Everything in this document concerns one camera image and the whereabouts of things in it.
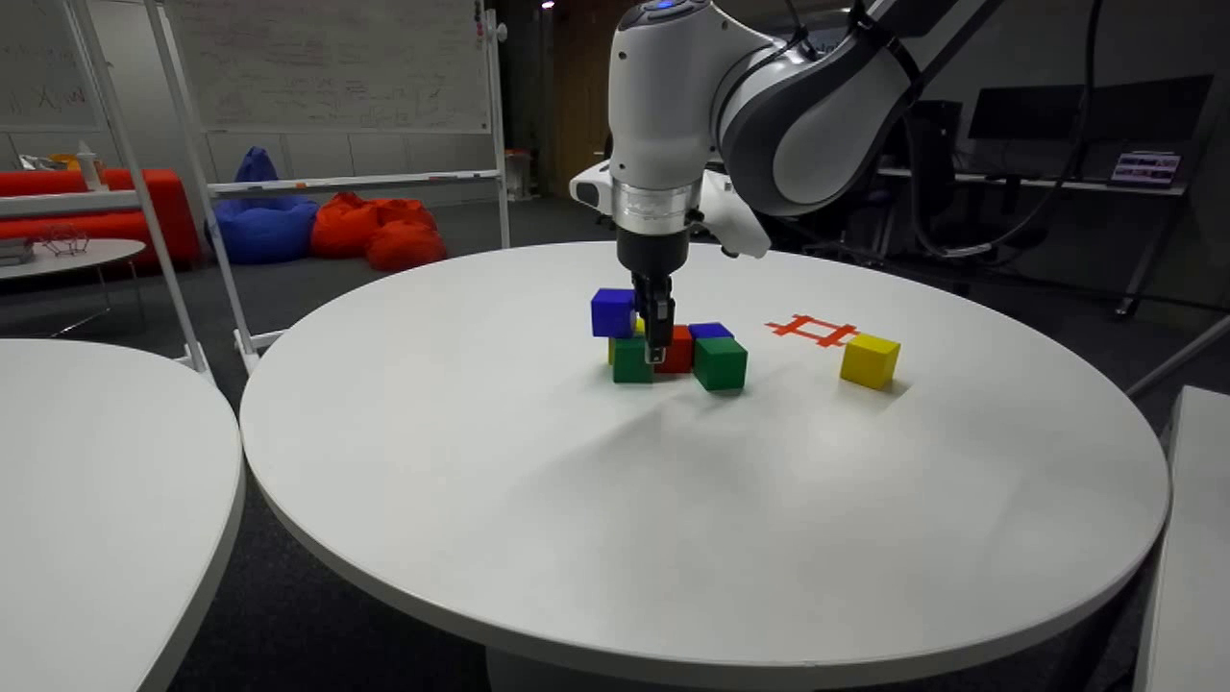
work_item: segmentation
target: green block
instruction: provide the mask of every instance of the green block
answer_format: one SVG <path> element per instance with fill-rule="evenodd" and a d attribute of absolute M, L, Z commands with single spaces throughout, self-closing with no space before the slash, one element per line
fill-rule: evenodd
<path fill-rule="evenodd" d="M 745 387 L 745 348 L 733 339 L 699 339 L 695 343 L 695 380 L 709 393 L 744 393 Z"/>
<path fill-rule="evenodd" d="M 617 385 L 654 380 L 654 366 L 645 362 L 645 339 L 610 339 L 608 366 L 610 366 Z"/>

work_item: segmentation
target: red bean bag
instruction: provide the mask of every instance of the red bean bag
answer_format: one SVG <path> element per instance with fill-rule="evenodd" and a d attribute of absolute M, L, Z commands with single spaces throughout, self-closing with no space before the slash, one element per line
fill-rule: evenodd
<path fill-rule="evenodd" d="M 381 206 L 381 229 L 370 245 L 372 270 L 399 273 L 399 270 L 448 257 L 436 220 L 420 201 L 381 201 L 379 206 Z"/>
<path fill-rule="evenodd" d="M 367 257 L 370 242 L 379 239 L 381 211 L 379 205 L 339 192 L 318 205 L 313 221 L 313 252 L 318 257 Z"/>

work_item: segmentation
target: white table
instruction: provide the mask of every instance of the white table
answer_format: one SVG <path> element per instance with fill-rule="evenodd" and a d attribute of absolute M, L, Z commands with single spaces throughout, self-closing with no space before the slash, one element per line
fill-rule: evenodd
<path fill-rule="evenodd" d="M 193 369 L 0 343 L 0 688 L 165 688 L 230 557 L 243 444 Z"/>
<path fill-rule="evenodd" d="M 751 346 L 751 393 L 617 387 L 590 296 L 617 245 L 463 257 L 359 289 L 258 366 L 243 429 L 308 544 L 495 653 L 709 688 L 913 679 L 1109 603 L 1168 512 L 1140 407 L 968 301 L 709 245 L 680 320 Z M 796 312 L 903 343 L 899 393 L 774 339 Z"/>
<path fill-rule="evenodd" d="M 1184 387 L 1168 428 L 1178 506 L 1142 638 L 1140 692 L 1223 692 L 1230 678 L 1230 397 Z"/>
<path fill-rule="evenodd" d="M 49 242 L 36 242 L 36 262 L 0 266 L 0 282 L 104 270 L 104 266 L 133 262 L 143 248 L 148 242 L 135 242 L 135 239 L 89 239 L 80 252 L 56 252 Z"/>
<path fill-rule="evenodd" d="M 104 266 L 118 266 L 133 262 L 148 248 L 148 242 L 135 239 L 85 239 L 85 245 L 79 252 L 57 252 L 56 242 L 36 242 L 36 257 L 25 266 L 0 266 L 0 283 L 3 282 L 31 282 L 31 275 L 56 275 L 56 273 L 80 273 L 80 270 L 104 270 Z M 101 306 L 79 314 L 74 323 L 57 327 L 57 333 L 79 333 L 85 323 L 111 314 L 111 301 L 107 291 L 101 291 Z"/>

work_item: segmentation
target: red block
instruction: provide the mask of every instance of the red block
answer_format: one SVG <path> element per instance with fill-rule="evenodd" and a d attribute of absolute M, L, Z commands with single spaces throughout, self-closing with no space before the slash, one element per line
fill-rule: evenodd
<path fill-rule="evenodd" d="M 657 371 L 692 371 L 695 366 L 695 343 L 689 327 L 675 327 L 671 333 L 671 348 L 667 362 L 657 366 Z"/>

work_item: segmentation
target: bean bag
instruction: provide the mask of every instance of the bean bag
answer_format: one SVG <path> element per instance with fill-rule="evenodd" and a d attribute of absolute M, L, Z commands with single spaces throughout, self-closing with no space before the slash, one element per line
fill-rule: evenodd
<path fill-rule="evenodd" d="M 315 211 L 313 225 L 313 252 L 318 257 L 367 257 L 370 242 L 379 239 L 381 211 L 354 192 L 331 196 Z"/>
<path fill-rule="evenodd" d="M 217 214 L 234 266 L 295 262 L 313 248 L 308 196 L 224 201 Z"/>
<path fill-rule="evenodd" d="M 279 166 L 274 166 L 268 148 L 249 145 L 243 155 L 243 166 L 238 166 L 234 179 L 279 179 Z"/>
<path fill-rule="evenodd" d="M 381 229 L 370 245 L 370 266 L 397 273 L 427 262 L 444 262 L 436 220 L 420 201 L 379 201 Z"/>

